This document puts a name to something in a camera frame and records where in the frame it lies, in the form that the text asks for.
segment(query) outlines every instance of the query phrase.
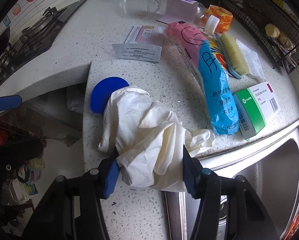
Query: blue dish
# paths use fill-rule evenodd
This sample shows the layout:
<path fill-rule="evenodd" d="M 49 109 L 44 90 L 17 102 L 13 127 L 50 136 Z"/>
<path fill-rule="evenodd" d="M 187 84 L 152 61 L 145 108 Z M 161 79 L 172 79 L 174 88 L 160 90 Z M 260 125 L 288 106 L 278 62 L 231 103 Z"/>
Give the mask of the blue dish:
<path fill-rule="evenodd" d="M 124 87 L 129 87 L 129 84 L 120 77 L 109 77 L 98 82 L 91 93 L 91 111 L 96 114 L 104 114 L 112 93 Z"/>

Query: orange package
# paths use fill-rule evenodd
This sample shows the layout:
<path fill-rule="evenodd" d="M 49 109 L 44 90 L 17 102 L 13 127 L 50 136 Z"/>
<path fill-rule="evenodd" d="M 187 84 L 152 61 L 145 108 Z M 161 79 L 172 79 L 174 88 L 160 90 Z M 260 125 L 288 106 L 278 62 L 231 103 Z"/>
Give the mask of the orange package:
<path fill-rule="evenodd" d="M 206 17 L 202 19 L 202 23 L 204 25 L 206 24 L 206 21 L 211 14 L 219 19 L 219 24 L 217 25 L 216 33 L 222 34 L 224 32 L 227 32 L 233 19 L 232 13 L 225 10 L 222 7 L 210 5 L 206 12 Z"/>

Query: gas stove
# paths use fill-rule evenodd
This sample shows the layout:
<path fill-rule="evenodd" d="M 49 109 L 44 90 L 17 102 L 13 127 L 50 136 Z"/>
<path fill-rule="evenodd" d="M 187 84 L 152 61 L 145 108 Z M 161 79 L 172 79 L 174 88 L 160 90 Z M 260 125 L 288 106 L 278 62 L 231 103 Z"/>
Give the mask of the gas stove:
<path fill-rule="evenodd" d="M 86 0 L 80 0 L 60 10 L 48 7 L 43 18 L 24 29 L 13 46 L 9 43 L 0 57 L 0 85 L 27 62 L 47 51 L 64 24 L 84 2 Z"/>

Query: sink drain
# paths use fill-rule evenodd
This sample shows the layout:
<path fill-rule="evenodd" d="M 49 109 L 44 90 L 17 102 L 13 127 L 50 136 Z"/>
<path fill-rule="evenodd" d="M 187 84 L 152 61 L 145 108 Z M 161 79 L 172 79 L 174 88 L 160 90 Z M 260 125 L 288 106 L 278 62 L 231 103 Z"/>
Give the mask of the sink drain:
<path fill-rule="evenodd" d="M 219 216 L 218 216 L 218 224 L 224 224 L 226 222 L 226 216 L 227 216 L 227 198 L 223 199 L 220 202 L 219 206 Z"/>

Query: countertop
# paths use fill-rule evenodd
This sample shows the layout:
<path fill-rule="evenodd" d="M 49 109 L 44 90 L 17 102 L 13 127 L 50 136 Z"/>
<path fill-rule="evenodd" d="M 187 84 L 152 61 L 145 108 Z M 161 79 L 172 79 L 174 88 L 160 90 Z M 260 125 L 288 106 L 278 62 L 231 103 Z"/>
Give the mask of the countertop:
<path fill-rule="evenodd" d="M 52 47 L 16 71 L 1 87 L 0 96 L 19 93 L 24 100 L 87 78 L 83 113 L 83 147 L 86 171 L 98 166 L 107 154 L 97 150 L 102 117 L 89 108 L 94 86 L 103 78 L 118 76 L 146 90 L 174 111 L 188 130 L 211 128 L 203 92 L 191 77 L 177 48 L 163 42 L 159 63 L 116 59 L 111 44 L 123 43 L 135 24 L 161 25 L 148 19 L 147 0 L 87 0 L 70 18 Z M 299 118 L 299 100 L 288 75 L 273 70 L 254 38 L 235 19 L 230 31 L 259 55 L 265 77 L 275 90 L 281 111 L 257 136 L 257 140 Z M 257 80 L 229 78 L 233 93 L 256 85 Z M 217 136 L 212 155 L 248 143 L 240 132 Z M 163 193 L 132 188 L 118 180 L 114 194 L 102 201 L 111 239 L 166 239 L 168 223 Z"/>

